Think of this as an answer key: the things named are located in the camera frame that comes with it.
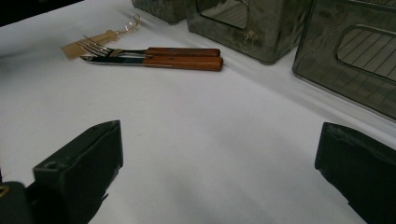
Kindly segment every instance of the fork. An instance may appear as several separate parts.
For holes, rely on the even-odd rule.
[[[219,57],[219,49],[190,49],[190,48],[148,48],[148,49],[111,49],[96,43],[87,36],[78,41],[78,45],[89,53],[101,57],[117,57],[130,55],[146,56],[175,56],[175,57]]]

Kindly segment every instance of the knife blade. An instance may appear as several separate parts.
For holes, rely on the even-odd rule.
[[[80,56],[80,58],[87,63],[191,69],[215,72],[221,71],[223,66],[223,59],[221,57],[146,56],[145,58],[136,58]]]
[[[148,49],[114,49],[110,57],[121,54],[134,56],[173,56],[173,57],[219,57],[219,49],[190,49],[190,48],[156,48]]]

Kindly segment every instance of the hole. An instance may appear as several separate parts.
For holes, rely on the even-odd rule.
[[[201,15],[215,21],[245,29],[248,25],[248,3],[245,0],[197,0]]]
[[[9,192],[9,186],[0,186],[0,198],[4,197]]]
[[[51,169],[51,170],[56,170],[59,167],[59,164],[56,161],[51,161],[51,162],[48,162],[47,164],[45,164],[44,167]]]

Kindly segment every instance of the white table surface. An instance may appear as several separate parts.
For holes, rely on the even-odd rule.
[[[61,46],[116,30],[108,44],[219,48],[221,72],[68,61]],[[396,148],[393,121],[333,96],[291,72],[295,49],[263,65],[134,8],[85,0],[0,28],[0,165],[4,181],[34,181],[32,168],[86,129],[119,119],[124,166],[91,223],[364,223],[314,168],[323,122]]]

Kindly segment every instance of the fork tines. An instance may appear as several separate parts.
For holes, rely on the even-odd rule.
[[[85,39],[81,39],[77,42],[77,44],[88,51],[89,53],[96,55],[96,56],[102,56],[106,57],[107,54],[111,51],[107,49],[105,46],[102,46],[95,41],[91,40],[87,36],[84,36]]]

